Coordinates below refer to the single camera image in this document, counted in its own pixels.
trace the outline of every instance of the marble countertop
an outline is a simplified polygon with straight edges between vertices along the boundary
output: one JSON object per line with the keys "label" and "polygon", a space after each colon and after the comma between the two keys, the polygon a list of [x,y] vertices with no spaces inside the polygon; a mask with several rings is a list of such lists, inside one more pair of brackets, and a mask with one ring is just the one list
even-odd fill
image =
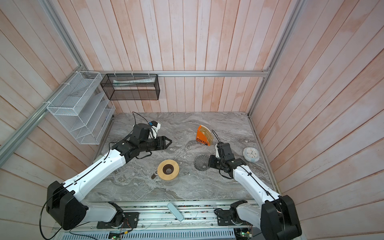
{"label": "marble countertop", "polygon": [[[222,142],[228,142],[235,157],[242,157],[245,147],[257,148],[248,117],[245,113],[140,113],[148,121],[161,123],[159,136],[170,138],[173,143],[168,149],[154,151],[152,156],[133,159],[101,181],[85,198],[87,201],[151,201],[151,200],[218,200],[250,199],[249,193],[233,179],[226,179],[216,169],[201,172],[193,162],[197,155],[215,154],[212,146],[196,141],[199,125],[214,129]],[[145,122],[136,115],[136,122]],[[134,125],[132,114],[118,114],[103,147],[102,154],[108,152],[108,143],[125,137]],[[151,175],[157,166],[166,159],[175,160],[180,167],[179,181],[173,186],[165,186],[157,176]],[[271,181],[263,160],[247,163],[251,170],[268,186]]]}

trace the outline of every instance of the wood panel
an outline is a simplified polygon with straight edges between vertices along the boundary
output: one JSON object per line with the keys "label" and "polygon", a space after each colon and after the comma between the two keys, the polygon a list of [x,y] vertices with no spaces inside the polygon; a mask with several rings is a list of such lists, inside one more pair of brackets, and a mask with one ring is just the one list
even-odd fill
{"label": "wood panel", "polygon": [[308,239],[382,239],[383,10],[308,2],[252,116]]}
{"label": "wood panel", "polygon": [[[296,2],[53,1],[88,68],[95,71],[265,69]],[[161,78],[159,100],[119,105],[123,113],[245,112],[259,83],[249,77]]]}
{"label": "wood panel", "polygon": [[[0,144],[4,144],[78,64],[38,1],[1,1],[0,42]],[[84,58],[82,46],[78,50]],[[85,62],[91,65],[88,58]],[[38,217],[46,188],[84,170],[93,154],[94,149],[78,144],[52,116],[44,119],[0,169],[2,237],[41,239]],[[49,236],[55,221],[43,212],[41,222]]]}

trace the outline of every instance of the clock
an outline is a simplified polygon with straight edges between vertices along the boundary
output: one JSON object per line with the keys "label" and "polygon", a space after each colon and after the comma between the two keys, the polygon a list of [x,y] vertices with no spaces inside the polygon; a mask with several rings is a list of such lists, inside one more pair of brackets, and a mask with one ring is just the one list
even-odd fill
{"label": "clock", "polygon": [[248,162],[257,162],[260,159],[259,151],[254,147],[244,148],[243,156]]}

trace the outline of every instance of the wooden lid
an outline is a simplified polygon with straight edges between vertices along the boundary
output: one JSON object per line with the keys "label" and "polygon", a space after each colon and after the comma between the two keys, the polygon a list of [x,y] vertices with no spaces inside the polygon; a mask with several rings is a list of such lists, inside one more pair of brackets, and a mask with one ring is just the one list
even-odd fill
{"label": "wooden lid", "polygon": [[179,165],[171,159],[164,160],[157,167],[157,174],[163,180],[172,180],[179,174]]}

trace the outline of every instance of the white mesh rack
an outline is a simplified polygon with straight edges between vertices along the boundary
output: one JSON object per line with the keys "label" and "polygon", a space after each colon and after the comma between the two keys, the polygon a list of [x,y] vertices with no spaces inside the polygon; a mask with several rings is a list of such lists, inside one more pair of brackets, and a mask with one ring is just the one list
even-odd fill
{"label": "white mesh rack", "polygon": [[99,144],[115,111],[104,93],[94,95],[100,82],[100,73],[78,72],[47,107],[80,144]]}

